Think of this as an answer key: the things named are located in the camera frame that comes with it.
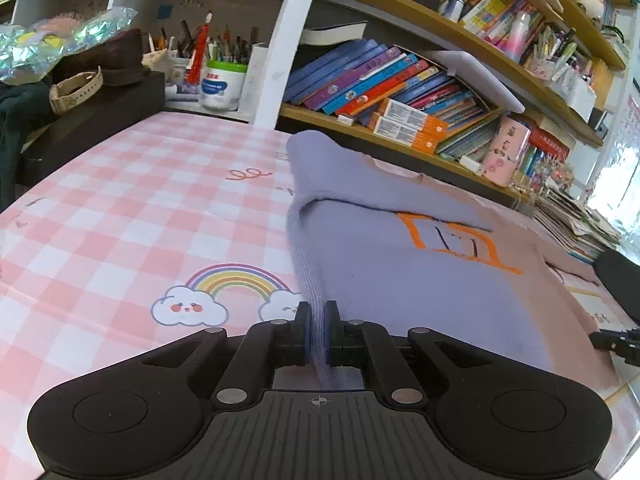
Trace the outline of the purple and pink sweater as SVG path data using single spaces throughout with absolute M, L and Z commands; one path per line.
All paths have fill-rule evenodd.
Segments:
M 593 390 L 617 384 L 590 341 L 596 323 L 560 281 L 594 282 L 591 266 L 458 188 L 393 174 L 321 132 L 286 150 L 288 242 L 315 318 L 335 301 L 346 320 L 393 335 L 423 326 Z

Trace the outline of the red boxed book set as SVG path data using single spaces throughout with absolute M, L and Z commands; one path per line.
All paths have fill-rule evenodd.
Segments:
M 565 162 L 567 160 L 567 157 L 570 154 L 570 148 L 568 146 L 557 139 L 553 134 L 548 133 L 546 130 L 542 130 L 536 125 L 531 125 L 529 129 L 530 135 L 528 142 L 530 145 L 533 145 L 534 148 L 538 148 L 538 150 L 543 151 L 544 154 L 547 154 L 560 162 Z

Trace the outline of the pink cartoon tumbler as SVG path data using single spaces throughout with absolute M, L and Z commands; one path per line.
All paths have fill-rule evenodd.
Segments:
M 526 125 L 510 117 L 501 118 L 498 131 L 482 161 L 484 177 L 507 188 L 526 151 L 529 136 L 530 130 Z

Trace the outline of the small white eraser box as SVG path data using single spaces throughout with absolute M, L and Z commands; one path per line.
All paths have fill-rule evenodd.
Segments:
M 468 156 L 465 156 L 465 155 L 463 155 L 459 159 L 459 164 L 463 168 L 471 171 L 473 174 L 476 174 L 477 176 L 482 176 L 485 172 L 484 166 L 481 162 L 478 162 L 477 160 L 469 158 Z

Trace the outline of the lower orange white box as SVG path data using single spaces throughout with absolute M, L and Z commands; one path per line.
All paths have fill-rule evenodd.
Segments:
M 434 154 L 438 139 L 436 136 L 422 130 L 396 122 L 396 120 L 374 113 L 368 125 L 369 130 L 376 136 L 408 146 L 423 154 Z

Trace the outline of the orange white box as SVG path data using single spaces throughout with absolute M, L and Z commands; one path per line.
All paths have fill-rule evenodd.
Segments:
M 448 125 L 443 120 L 392 99 L 383 100 L 376 112 L 382 117 L 400 122 L 439 139 L 443 139 L 447 135 Z
M 408 146 L 423 154 L 434 154 L 438 139 L 436 136 L 422 130 L 396 122 L 396 120 L 374 113 L 368 125 L 369 130 L 376 136 Z

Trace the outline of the upper orange white box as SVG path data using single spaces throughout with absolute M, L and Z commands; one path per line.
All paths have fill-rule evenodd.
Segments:
M 443 120 L 392 99 L 383 100 L 376 112 L 382 117 L 400 122 L 439 139 L 443 139 L 447 135 L 448 125 Z

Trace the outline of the pink gradient bottle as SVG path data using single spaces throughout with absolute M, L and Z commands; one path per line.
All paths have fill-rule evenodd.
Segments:
M 520 11 L 511 24 L 503 53 L 514 62 L 520 62 L 528 35 L 529 23 L 530 15 L 525 11 Z

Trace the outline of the row of leaning books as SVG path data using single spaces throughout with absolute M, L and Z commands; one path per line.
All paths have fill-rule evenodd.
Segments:
M 448 125 L 436 152 L 499 116 L 489 103 L 444 66 L 397 44 L 356 39 L 334 46 L 301 46 L 283 102 L 347 125 L 366 127 L 383 100 L 392 99 Z

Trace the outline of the white pen holder jar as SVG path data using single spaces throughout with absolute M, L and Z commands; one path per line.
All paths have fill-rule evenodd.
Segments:
M 207 61 L 201 72 L 198 102 L 208 110 L 237 110 L 246 73 L 246 64 Z

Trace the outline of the white flat tablet box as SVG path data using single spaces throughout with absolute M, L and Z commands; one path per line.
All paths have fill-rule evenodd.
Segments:
M 455 76 L 492 104 L 507 112 L 522 114 L 525 105 L 472 54 L 460 50 L 425 51 L 424 56 L 444 66 L 450 76 Z

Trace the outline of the black box on table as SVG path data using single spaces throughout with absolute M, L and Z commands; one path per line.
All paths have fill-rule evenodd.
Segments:
M 165 76 L 151 72 L 135 84 L 103 87 L 53 124 L 20 155 L 16 182 L 33 186 L 114 134 L 160 112 Z

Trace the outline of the red hanging tassel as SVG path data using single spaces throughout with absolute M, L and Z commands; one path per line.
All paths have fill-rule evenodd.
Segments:
M 212 26 L 213 18 L 214 12 L 212 9 L 209 9 L 205 17 L 205 22 L 201 26 L 198 36 L 196 36 L 195 48 L 192 55 L 192 63 L 188 76 L 186 77 L 186 82 L 188 84 L 200 83 L 202 68 L 207 60 L 207 45 L 210 43 L 210 26 Z

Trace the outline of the white spray bottle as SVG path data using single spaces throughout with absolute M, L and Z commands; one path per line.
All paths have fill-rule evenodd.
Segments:
M 463 6 L 464 0 L 447 0 L 440 14 L 447 20 L 457 23 L 460 20 Z

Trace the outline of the beige wristwatch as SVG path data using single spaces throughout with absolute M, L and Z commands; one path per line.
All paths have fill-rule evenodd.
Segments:
M 54 84 L 49 103 L 55 115 L 62 116 L 95 96 L 103 86 L 102 70 L 87 70 Z

